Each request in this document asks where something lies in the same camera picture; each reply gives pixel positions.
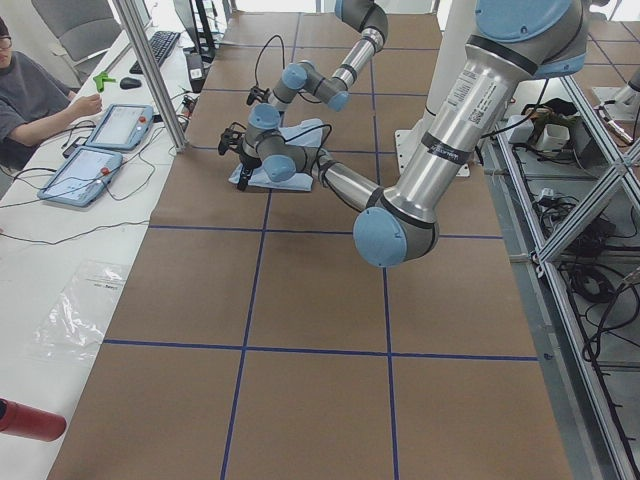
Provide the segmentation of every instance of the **white table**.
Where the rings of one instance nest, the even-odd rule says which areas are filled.
[[[127,50],[127,45],[128,39],[123,32],[96,71],[109,68],[109,75],[118,81],[124,76],[130,76],[128,69],[135,57],[133,50]],[[180,45],[162,65],[161,72],[170,96],[189,89]],[[90,80],[82,87],[79,95],[95,92],[96,86]],[[144,79],[141,88],[132,90],[122,90],[118,83],[107,83],[102,99],[105,108],[112,103],[154,105]],[[179,106],[181,100],[182,96],[179,95],[173,101],[174,105]],[[142,145],[161,125],[152,127]],[[72,138],[87,135],[87,132],[88,130],[77,130]],[[63,135],[45,142],[26,168],[58,168],[64,161],[61,145],[66,139],[67,135]],[[125,159],[133,157],[136,151],[125,155]],[[166,131],[161,131],[157,140],[143,153],[144,158],[155,166],[155,173],[149,183],[130,198],[116,202],[105,193],[86,209],[70,209],[45,202],[0,208],[0,228],[4,229],[5,234],[15,237],[57,241],[100,225],[147,221],[169,174],[174,154],[169,135]],[[151,166],[135,158],[115,176],[110,191],[116,197],[125,196],[142,185],[151,171]],[[26,172],[21,178],[42,186],[48,178],[42,173],[46,172]],[[0,202],[0,207],[34,199],[36,189],[17,181]],[[146,224],[123,225],[56,246],[0,237],[1,398],[56,412],[70,421],[92,362],[83,364],[72,360],[38,358],[29,350],[35,342],[34,333],[47,318],[58,295],[79,265],[86,260],[131,265],[146,229]],[[0,434],[0,478],[45,479],[63,438],[64,436],[46,443]]]

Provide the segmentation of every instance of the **black keyboard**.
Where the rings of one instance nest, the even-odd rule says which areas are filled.
[[[164,63],[179,38],[180,34],[178,32],[161,30],[154,33],[149,39],[149,46],[151,47],[151,51],[153,52],[153,56],[155,57],[158,66]],[[140,68],[140,63],[136,61],[136,63],[134,63],[129,69],[129,73],[141,74],[142,68]]]

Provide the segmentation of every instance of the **red cylinder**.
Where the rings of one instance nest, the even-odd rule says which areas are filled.
[[[51,442],[67,428],[63,416],[0,398],[0,432]]]

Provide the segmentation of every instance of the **clear plastic bag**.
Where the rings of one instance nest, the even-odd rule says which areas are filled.
[[[84,261],[34,333],[38,358],[93,362],[131,266]]]

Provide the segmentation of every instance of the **gray t-shirt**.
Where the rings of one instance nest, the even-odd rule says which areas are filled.
[[[0,69],[0,164],[22,169],[38,148],[9,138],[14,128],[58,113],[69,105],[69,87],[25,54],[13,52]]]

